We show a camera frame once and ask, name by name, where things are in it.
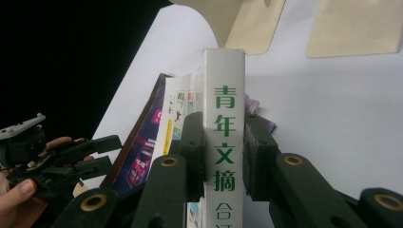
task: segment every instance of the colorful magazine cover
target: colorful magazine cover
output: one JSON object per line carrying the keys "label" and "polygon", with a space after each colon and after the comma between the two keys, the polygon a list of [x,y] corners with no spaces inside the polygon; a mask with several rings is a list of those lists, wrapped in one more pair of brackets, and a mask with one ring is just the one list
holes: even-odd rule
{"label": "colorful magazine cover", "polygon": [[123,194],[145,181],[160,126],[165,94],[165,79],[161,74],[139,120],[114,162],[114,171],[106,176],[101,186]]}

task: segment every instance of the human hand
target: human hand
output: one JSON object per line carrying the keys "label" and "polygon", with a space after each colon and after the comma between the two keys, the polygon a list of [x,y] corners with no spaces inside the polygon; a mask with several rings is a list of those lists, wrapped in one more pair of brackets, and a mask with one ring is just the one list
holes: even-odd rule
{"label": "human hand", "polygon": [[[71,137],[61,137],[48,142],[46,150],[70,142]],[[45,199],[32,198],[37,189],[33,180],[24,180],[10,189],[8,173],[0,172],[0,228],[31,227],[48,203]]]}

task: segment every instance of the book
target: book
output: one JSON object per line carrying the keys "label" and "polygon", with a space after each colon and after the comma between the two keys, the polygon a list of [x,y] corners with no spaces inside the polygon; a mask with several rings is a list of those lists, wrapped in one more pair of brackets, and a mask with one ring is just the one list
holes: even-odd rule
{"label": "book", "polygon": [[165,79],[170,77],[163,73],[159,75],[142,114],[113,163],[112,172],[106,175],[101,187],[122,194],[146,180],[160,127]]}
{"label": "book", "polygon": [[[195,71],[191,74],[166,79],[160,130],[152,161],[169,152],[171,142],[181,138],[184,118],[191,113],[202,111],[202,104],[202,72]],[[200,202],[187,203],[188,228],[203,227],[204,209]]]}
{"label": "book", "polygon": [[204,51],[205,227],[242,227],[245,52]]}

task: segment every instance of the white table surface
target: white table surface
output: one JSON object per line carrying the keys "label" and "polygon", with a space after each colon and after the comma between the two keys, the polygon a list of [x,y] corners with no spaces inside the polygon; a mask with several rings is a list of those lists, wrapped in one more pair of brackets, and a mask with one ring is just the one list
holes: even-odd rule
{"label": "white table surface", "polygon": [[[281,152],[310,160],[336,190],[356,199],[370,187],[403,194],[403,53],[305,57],[318,4],[285,3],[269,50],[246,57],[246,93],[278,125]],[[159,74],[194,72],[202,50],[216,47],[197,12],[161,9],[94,139],[117,134],[124,143]],[[108,153],[112,161],[118,152]],[[86,185],[97,187],[102,178]],[[273,227],[268,203],[245,197],[243,227]]]}

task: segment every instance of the book spine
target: book spine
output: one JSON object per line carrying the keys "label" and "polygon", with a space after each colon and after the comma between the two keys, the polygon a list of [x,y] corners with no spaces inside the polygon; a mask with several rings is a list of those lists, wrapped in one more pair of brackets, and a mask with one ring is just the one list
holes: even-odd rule
{"label": "book spine", "polygon": [[245,53],[242,49],[206,49],[203,69],[206,136],[203,227],[240,228]]}

